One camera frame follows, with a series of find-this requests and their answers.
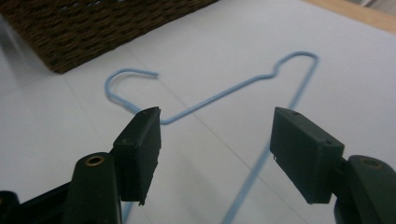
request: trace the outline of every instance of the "white table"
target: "white table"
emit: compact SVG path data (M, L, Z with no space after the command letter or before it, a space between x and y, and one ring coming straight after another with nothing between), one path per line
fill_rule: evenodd
M133 117L107 100L113 71L135 67L116 92L163 118L233 84L268 74L296 50L318 70L296 110L346 145L396 167L396 37L295 0L223 0L65 75L49 72L4 34L0 51L0 189L25 202L70 181L75 162L109 151ZM275 106L287 106L311 61L163 126L147 203L129 223L220 223L268 142ZM334 223L332 204L308 205L268 160L234 223Z

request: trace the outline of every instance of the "woven basket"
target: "woven basket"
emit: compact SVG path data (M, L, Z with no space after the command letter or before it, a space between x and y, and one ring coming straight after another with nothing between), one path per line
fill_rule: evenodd
M0 13L56 73L65 73L218 0L0 0Z

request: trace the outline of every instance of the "wire hanger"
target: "wire hanger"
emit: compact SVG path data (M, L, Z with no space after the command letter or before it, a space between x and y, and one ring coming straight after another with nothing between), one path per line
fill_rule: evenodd
M218 94L216 94L216 95L214 95L212 97L209 97L206 100L203 100L201 103L199 103L197 105L194 105L194 106L192 106L190 108L187 108L186 110L183 110L183 111L179 112L178 114L174 115L173 117L171 117L169 119L161 119L160 123L162 125L167 125L167 124L173 123L173 122L177 121L178 119L182 119L182 118L186 117L187 115L191 114L192 112L197 111L198 109L201 109L202 107L204 107L206 105L209 105L209 104L211 104L211 103L223 98L224 96L227 96L227 95L229 95L229 94L231 94L231 93L233 93L235 91L238 91L238 90L240 90L240 89L242 89L242 88L244 88L244 87L246 87L246 86L248 86L248 85L250 85L250 84L252 84L252 83L254 83L256 81L259 81L259 80L262 80L262 79L271 79L273 77L276 77L278 75L278 73L279 73L280 67L284 63L286 63L288 60L290 60L290 59L292 59L294 57L297 57L297 56L306 56L306 57L310 57L310 58L313 59L313 63L311 64L311 67L309 68L309 70L306 73L306 75L308 77L310 77L314 73L315 68L317 67L318 56L316 54L308 52L308 51L296 51L296 52L293 52L293 53L289 54L288 56L282 58L281 60L279 60L275 64L274 70L273 70L272 73L270 73L268 75L257 75L255 77L251 77L251 78L249 78L249 79L247 79L247 80L245 80L245 81L243 81L243 82L241 82L239 84L236 84L236 85L232 86L231 88L229 88L229 89L227 89L225 91L221 91ZM111 89L110 89L110 83L111 83L111 80L114 77L116 77L116 76L118 76L120 74L123 74L123 73L131 73L131 72L132 73L137 73L137 74L149 75L149 76L153 76L153 77L157 77L159 75L158 73L155 73L155 72L150 72L150 71L145 71L145 70L140 70L140 69L123 68L123 69L120 69L120 70L114 72L113 74L111 74L107 78L107 80L105 82L105 93L106 93L107 98L110 101L113 101L113 102L116 102L118 104L121 104L125 108L127 108L128 110L130 110L130 111L132 111L133 113L136 114L136 113L138 113L139 111L142 110L140 107L138 107L137 105L125 100L124 98L122 98L120 96L118 96L117 94L113 93L111 91Z

